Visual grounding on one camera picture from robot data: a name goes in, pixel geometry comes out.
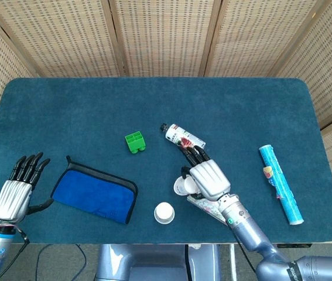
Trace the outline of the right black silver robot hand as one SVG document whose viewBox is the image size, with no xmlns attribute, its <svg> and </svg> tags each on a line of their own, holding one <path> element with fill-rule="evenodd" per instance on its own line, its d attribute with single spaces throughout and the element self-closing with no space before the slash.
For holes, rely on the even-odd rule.
<svg viewBox="0 0 332 281">
<path fill-rule="evenodd" d="M 201 196 L 209 201 L 218 201 L 231 191 L 231 183 L 204 149 L 195 145 L 193 147 L 178 147 L 179 151 L 190 163 L 191 167 L 181 168 L 182 178 L 189 175 L 200 190 Z"/>
</svg>

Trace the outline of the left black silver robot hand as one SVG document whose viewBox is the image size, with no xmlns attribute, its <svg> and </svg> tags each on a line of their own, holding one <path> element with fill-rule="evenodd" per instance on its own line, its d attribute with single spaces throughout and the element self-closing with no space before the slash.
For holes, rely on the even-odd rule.
<svg viewBox="0 0 332 281">
<path fill-rule="evenodd" d="M 14 165 L 0 191 L 0 224 L 17 224 L 27 215 L 49 208 L 54 200 L 48 198 L 39 205 L 30 205 L 33 191 L 50 159 L 40 161 L 43 153 L 22 156 Z"/>
</svg>

